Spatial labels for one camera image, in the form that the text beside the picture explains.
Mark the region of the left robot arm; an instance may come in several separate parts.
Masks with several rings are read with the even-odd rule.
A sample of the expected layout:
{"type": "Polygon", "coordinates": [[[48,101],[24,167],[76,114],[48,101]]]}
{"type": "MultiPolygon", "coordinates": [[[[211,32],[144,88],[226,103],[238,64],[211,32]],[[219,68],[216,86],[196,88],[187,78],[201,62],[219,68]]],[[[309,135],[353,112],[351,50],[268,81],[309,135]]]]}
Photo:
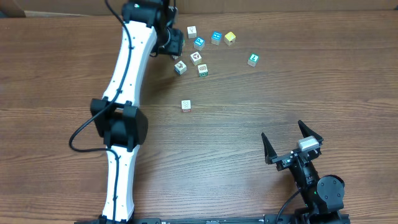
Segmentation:
{"type": "Polygon", "coordinates": [[[106,202],[97,223],[133,222],[136,157],[148,130],[139,102],[142,81],[150,57],[182,53],[183,32],[173,27],[177,15],[178,9],[166,0],[128,1],[122,7],[114,73],[102,98],[90,105],[108,158],[106,202]]]}

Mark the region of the red letter wooden block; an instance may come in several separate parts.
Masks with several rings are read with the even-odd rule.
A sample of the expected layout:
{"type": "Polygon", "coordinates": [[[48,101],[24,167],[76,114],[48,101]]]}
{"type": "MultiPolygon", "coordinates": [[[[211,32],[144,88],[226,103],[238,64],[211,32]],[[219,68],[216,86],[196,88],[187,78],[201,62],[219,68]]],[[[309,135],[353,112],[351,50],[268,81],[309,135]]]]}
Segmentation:
{"type": "Polygon", "coordinates": [[[181,107],[182,107],[182,111],[184,113],[191,112],[191,110],[192,110],[191,101],[190,100],[182,100],[181,107]]]}

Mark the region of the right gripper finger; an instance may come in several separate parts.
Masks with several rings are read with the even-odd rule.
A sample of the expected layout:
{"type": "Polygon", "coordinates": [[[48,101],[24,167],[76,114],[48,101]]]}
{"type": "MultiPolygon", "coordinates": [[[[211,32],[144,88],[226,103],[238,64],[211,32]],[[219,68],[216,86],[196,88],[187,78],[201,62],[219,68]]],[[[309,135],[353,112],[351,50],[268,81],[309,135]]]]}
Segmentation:
{"type": "Polygon", "coordinates": [[[315,131],[310,129],[302,120],[298,120],[298,126],[304,138],[313,136],[320,144],[323,142],[323,138],[315,131]]]}
{"type": "Polygon", "coordinates": [[[277,158],[277,154],[272,147],[270,141],[268,140],[265,133],[261,133],[262,142],[264,145],[264,156],[265,156],[265,163],[266,164],[273,164],[273,160],[277,158]]]}

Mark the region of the green L wooden block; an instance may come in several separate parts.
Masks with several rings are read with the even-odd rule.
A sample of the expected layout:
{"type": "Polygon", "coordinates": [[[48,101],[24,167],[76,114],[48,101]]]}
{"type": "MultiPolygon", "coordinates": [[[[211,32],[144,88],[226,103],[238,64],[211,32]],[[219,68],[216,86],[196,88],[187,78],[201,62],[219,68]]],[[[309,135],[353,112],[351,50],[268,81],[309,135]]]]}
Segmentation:
{"type": "Polygon", "coordinates": [[[251,54],[248,59],[248,65],[255,67],[257,65],[258,60],[259,56],[257,54],[251,54]]]}

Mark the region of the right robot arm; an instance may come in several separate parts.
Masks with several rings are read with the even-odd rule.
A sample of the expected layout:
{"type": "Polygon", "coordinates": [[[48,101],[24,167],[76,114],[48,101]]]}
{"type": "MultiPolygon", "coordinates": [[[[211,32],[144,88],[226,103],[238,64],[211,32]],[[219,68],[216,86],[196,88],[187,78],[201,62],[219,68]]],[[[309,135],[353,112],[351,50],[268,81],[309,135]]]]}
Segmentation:
{"type": "Polygon", "coordinates": [[[297,148],[290,153],[278,156],[267,136],[262,133],[266,164],[275,164],[278,171],[288,169],[297,186],[294,193],[280,208],[274,221],[276,223],[349,223],[348,215],[342,215],[344,208],[345,182],[337,175],[319,177],[312,161],[321,153],[323,138],[311,130],[303,121],[298,121],[303,138],[297,148]],[[282,216],[286,206],[301,195],[305,206],[294,214],[282,216]]]}

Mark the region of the blue edged squirrel block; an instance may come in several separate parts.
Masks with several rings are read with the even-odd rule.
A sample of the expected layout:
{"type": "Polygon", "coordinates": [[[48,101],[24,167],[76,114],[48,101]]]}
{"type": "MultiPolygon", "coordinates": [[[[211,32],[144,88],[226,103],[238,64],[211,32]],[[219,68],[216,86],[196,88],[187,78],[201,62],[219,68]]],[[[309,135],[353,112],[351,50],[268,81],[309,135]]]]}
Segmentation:
{"type": "Polygon", "coordinates": [[[187,66],[184,64],[183,61],[179,61],[174,65],[174,69],[179,75],[182,75],[187,71],[187,66]]]}

